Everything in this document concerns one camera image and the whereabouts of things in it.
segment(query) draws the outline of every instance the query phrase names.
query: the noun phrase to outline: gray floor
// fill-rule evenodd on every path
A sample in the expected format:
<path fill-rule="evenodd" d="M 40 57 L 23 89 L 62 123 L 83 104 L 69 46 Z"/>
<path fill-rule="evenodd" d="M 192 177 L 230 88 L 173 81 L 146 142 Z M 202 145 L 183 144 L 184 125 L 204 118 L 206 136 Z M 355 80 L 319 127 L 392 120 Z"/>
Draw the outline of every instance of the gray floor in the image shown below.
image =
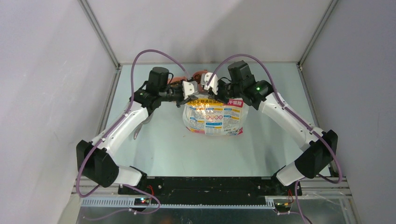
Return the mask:
<path fill-rule="evenodd" d="M 185 64 L 193 74 L 198 70 L 213 71 L 213 64 Z M 313 122 L 308 101 L 294 63 L 266 63 L 277 89 L 301 116 Z M 168 68 L 175 76 L 184 75 L 174 64 L 137 65 L 134 88 L 147 80 L 155 66 Z M 268 80 L 259 64 L 249 63 L 256 80 Z M 130 65 L 124 65 L 109 115 L 113 122 L 124 109 L 130 95 Z M 218 73 L 229 76 L 226 66 Z M 264 114 L 249 109 L 238 136 L 207 136 L 189 132 L 182 121 L 182 108 L 163 103 L 144 125 L 137 140 L 132 136 L 121 145 L 116 156 L 120 165 L 134 166 L 153 176 L 272 176 L 279 168 L 294 161 L 302 152 L 293 139 Z M 329 175 L 328 169 L 321 174 Z"/>

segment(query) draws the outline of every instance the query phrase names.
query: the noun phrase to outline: bag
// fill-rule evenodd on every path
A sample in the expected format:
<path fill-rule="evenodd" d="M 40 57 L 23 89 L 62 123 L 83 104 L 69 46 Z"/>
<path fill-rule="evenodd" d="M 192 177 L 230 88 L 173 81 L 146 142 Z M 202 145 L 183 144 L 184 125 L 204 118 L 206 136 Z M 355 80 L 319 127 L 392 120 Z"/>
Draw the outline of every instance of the bag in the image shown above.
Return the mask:
<path fill-rule="evenodd" d="M 208 135 L 238 135 L 248 115 L 249 106 L 241 98 L 231 99 L 228 104 L 199 94 L 198 99 L 184 106 L 184 125 L 193 133 Z"/>

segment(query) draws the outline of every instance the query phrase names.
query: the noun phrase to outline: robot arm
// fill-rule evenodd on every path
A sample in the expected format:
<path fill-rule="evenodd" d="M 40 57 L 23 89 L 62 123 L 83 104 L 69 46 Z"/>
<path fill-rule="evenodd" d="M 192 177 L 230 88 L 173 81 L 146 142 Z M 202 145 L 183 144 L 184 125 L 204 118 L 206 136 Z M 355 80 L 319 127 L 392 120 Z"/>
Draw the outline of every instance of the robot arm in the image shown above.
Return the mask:
<path fill-rule="evenodd" d="M 251 105 L 256 110 L 268 115 L 281 126 L 303 154 L 291 164 L 278 170 L 272 179 L 278 181 L 279 187 L 289 186 L 296 180 L 308 177 L 314 178 L 331 161 L 332 157 L 325 145 L 312 132 L 318 133 L 332 148 L 335 153 L 337 147 L 337 134 L 330 130 L 325 133 L 322 129 L 306 122 L 312 130 L 308 130 L 298 119 L 293 117 L 288 110 L 297 114 L 287 102 L 278 94 L 284 105 L 281 105 L 270 83 L 262 80 L 255 81 L 250 68 L 244 61 L 235 62 L 228 66 L 231 82 L 224 81 L 214 76 L 209 83 L 212 73 L 202 76 L 201 84 L 208 90 L 212 97 L 220 102 L 228 103 L 231 98 L 242 98 L 243 102 Z"/>
<path fill-rule="evenodd" d="M 169 71 L 166 68 L 154 67 L 149 74 L 148 81 L 134 93 L 133 101 L 127 103 L 116 122 L 90 142 L 81 140 L 78 143 L 76 147 L 77 163 L 78 169 L 80 169 L 88 152 L 98 141 L 101 141 L 88 159 L 83 175 L 102 187 L 108 187 L 114 183 L 136 186 L 141 178 L 146 176 L 144 172 L 134 167 L 117 165 L 114 158 L 125 138 L 133 130 L 140 128 L 141 123 L 149 118 L 154 110 L 161 105 L 161 102 L 176 101 L 176 105 L 180 107 L 180 105 L 196 99 L 194 95 L 198 93 L 197 82 L 179 81 L 168 84 L 168 76 Z M 103 138 L 104 133 L 110 127 L 113 130 L 106 138 Z"/>

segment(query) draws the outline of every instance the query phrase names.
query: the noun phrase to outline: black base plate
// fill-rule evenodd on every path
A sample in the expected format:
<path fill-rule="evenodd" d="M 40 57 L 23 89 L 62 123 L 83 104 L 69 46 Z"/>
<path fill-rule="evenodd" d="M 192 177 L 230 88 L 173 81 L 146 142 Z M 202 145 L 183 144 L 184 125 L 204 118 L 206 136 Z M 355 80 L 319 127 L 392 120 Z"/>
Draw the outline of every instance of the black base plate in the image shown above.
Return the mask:
<path fill-rule="evenodd" d="M 163 204 L 263 205 L 265 196 L 285 196 L 289 189 L 294 194 L 294 183 L 280 191 L 268 177 L 147 177 L 138 187 L 151 193 L 149 185 Z M 118 194 L 141 195 L 126 187 L 119 188 Z"/>

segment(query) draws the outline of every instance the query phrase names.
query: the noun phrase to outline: red label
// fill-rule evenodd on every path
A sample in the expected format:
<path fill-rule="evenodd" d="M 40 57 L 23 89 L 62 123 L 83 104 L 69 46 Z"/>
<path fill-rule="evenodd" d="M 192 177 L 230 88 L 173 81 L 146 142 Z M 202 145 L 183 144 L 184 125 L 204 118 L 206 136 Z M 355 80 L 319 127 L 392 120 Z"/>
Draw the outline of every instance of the red label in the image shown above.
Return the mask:
<path fill-rule="evenodd" d="M 243 106 L 243 100 L 240 99 L 231 99 L 228 101 L 229 106 L 236 106 L 236 107 L 242 107 Z"/>

